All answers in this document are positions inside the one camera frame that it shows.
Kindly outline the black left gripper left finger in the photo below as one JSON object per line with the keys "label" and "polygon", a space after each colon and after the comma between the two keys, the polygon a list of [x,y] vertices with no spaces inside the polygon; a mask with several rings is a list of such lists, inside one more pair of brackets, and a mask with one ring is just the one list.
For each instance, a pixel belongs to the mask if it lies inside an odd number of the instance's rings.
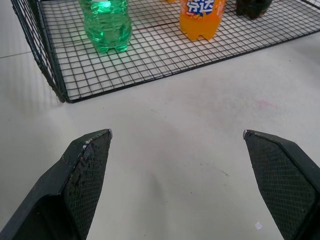
{"label": "black left gripper left finger", "polygon": [[100,199],[113,134],[73,140],[34,184],[0,240],[86,240]]}

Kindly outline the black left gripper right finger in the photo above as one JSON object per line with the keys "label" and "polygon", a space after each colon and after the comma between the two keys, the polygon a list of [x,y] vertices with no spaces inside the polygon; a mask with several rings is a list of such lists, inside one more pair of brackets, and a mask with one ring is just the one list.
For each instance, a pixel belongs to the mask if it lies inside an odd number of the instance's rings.
{"label": "black left gripper right finger", "polygon": [[293,141],[243,132],[257,186],[284,240],[320,240],[320,167]]}

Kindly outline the green plastic soda bottle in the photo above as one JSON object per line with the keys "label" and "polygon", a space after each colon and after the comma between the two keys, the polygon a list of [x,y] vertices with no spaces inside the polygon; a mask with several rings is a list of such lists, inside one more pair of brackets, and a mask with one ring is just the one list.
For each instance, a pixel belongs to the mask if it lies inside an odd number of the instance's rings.
{"label": "green plastic soda bottle", "polygon": [[78,0],[83,26],[94,48],[101,54],[127,50],[132,35],[129,0]]}

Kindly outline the dark cola bottle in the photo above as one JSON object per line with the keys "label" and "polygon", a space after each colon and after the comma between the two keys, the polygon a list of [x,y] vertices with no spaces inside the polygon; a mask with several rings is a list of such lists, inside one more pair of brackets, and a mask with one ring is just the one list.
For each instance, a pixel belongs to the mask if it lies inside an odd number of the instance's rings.
{"label": "dark cola bottle", "polygon": [[236,0],[236,14],[248,16],[251,20],[262,17],[273,0]]}

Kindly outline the orange soda bottle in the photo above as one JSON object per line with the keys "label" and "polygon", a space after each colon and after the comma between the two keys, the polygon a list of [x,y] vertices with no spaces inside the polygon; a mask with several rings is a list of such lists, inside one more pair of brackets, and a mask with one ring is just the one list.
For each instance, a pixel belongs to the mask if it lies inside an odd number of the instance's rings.
{"label": "orange soda bottle", "polygon": [[179,27],[189,40],[212,39],[221,23],[227,0],[180,0]]}

